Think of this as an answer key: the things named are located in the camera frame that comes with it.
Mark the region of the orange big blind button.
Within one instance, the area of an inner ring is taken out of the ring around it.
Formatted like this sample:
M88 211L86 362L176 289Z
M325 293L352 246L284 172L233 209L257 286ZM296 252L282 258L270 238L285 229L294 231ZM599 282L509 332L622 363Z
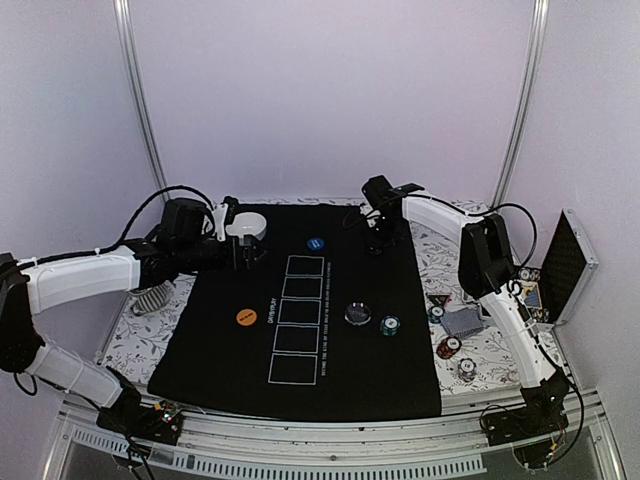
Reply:
M236 315L236 322L243 327L252 326L257 321L257 313L253 309L242 309Z

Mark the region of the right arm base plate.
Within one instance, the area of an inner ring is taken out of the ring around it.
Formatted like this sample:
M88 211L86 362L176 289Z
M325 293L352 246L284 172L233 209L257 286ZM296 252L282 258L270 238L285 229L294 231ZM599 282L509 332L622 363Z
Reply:
M490 405L479 417L480 429L490 446L560 433L568 427L569 422L563 401L556 397L551 400L551 403L545 404L533 401L515 409Z

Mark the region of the black dealer button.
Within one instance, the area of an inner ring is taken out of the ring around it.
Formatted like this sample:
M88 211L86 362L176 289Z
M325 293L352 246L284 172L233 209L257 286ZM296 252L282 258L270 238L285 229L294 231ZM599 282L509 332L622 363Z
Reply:
M371 310L363 302L352 302L345 308L345 321L353 326L364 326L371 320Z

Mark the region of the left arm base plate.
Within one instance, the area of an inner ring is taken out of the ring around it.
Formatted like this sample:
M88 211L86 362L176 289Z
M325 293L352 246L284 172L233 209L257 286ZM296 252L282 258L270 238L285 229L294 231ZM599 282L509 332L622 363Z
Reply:
M183 424L181 412L169 413L141 404L101 408L96 421L102 429L170 446L178 444Z

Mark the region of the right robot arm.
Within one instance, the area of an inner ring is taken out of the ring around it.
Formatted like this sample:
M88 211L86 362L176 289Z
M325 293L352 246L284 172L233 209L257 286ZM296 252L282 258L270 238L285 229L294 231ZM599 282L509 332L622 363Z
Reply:
M519 371L525 407L515 415L517 427L524 435L537 436L558 424L570 382L541 345L534 319L515 291L519 268L498 209L470 212L425 194L414 183L394 187L383 175L369 178L362 193L368 203L362 216L378 242L374 250L396 240L401 220L419 223L458 245L459 285L494 320Z

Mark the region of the blue small blind button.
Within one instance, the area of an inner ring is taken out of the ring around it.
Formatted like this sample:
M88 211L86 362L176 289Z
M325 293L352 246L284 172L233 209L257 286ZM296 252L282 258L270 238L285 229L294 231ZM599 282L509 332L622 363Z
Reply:
M320 251L325 247L325 242L322 238L313 237L307 241L306 245L311 251Z

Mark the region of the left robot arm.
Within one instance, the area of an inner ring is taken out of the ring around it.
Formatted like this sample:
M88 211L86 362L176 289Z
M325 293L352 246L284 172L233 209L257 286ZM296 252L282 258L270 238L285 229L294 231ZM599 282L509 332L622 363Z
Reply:
M96 405L99 417L128 434L149 419L168 422L141 405L140 392L117 371L97 366L38 334L35 315L111 292L147 292L181 274L249 269L266 252L267 221L242 212L227 197L213 205L191 198L165 203L160 222L143 238L123 234L112 246L18 261L1 256L1 369L29 375Z

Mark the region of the teal poker chip stack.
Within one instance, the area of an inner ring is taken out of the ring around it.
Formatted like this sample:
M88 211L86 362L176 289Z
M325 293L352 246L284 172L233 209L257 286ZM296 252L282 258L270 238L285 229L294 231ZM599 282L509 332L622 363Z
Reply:
M401 323L396 316L385 316L380 322L380 332L385 337L395 336L399 329Z

